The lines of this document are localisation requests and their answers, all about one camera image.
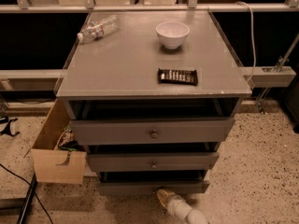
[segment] cabinet top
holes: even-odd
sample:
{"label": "cabinet top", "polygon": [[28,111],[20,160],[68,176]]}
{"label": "cabinet top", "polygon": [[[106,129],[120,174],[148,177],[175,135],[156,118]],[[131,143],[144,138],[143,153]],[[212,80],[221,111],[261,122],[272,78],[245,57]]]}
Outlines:
{"label": "cabinet top", "polygon": [[[206,11],[92,13],[90,21],[117,14],[121,28],[79,44],[57,96],[65,99],[242,97],[251,90]],[[166,49],[156,35],[163,21],[190,27],[181,47]],[[198,85],[161,84],[158,69],[196,69]]]}

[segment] floor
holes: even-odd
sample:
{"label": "floor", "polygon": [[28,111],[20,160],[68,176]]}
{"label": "floor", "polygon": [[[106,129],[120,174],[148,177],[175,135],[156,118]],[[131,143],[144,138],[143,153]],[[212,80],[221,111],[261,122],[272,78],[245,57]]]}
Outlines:
{"label": "floor", "polygon": [[[30,147],[49,106],[8,109],[11,118],[18,118],[16,130],[21,133],[14,138],[0,136],[0,162],[28,181],[33,174]],[[266,102],[264,110],[261,115],[251,101],[242,104],[229,137],[221,144],[220,158],[207,173],[211,183],[207,192],[183,196],[210,224],[299,223],[299,134],[292,131],[277,101]],[[27,185],[3,169],[0,180],[0,199],[26,194]],[[96,177],[84,177],[82,185],[40,183],[36,193],[55,224],[179,223],[155,195],[104,197],[97,183]],[[18,211],[0,211],[0,223],[16,223]],[[50,223],[36,198],[26,223]]]}

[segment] cardboard box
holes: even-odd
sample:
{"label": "cardboard box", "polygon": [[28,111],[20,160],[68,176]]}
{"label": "cardboard box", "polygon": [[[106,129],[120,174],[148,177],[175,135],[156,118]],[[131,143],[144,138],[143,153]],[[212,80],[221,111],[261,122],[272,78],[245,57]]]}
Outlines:
{"label": "cardboard box", "polygon": [[54,150],[69,120],[64,104],[56,101],[31,149],[37,182],[83,182],[86,152]]}

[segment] drawer knob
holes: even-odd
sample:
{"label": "drawer knob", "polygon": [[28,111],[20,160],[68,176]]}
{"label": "drawer knob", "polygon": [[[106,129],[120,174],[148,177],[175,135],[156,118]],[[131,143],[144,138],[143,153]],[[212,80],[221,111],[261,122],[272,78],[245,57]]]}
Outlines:
{"label": "drawer knob", "polygon": [[151,164],[150,164],[150,168],[152,169],[156,169],[157,168],[157,164],[155,161],[153,161]]}
{"label": "drawer knob", "polygon": [[150,132],[150,137],[151,138],[157,138],[157,137],[159,137],[159,134],[157,133],[156,130],[153,130],[153,131]]}

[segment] white bowl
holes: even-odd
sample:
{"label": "white bowl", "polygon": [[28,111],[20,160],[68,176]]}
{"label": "white bowl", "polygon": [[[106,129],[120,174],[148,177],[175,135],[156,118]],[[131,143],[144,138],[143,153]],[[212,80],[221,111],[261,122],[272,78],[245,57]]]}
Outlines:
{"label": "white bowl", "polygon": [[177,21],[165,21],[157,25],[157,36],[168,49],[178,48],[187,38],[190,28]]}

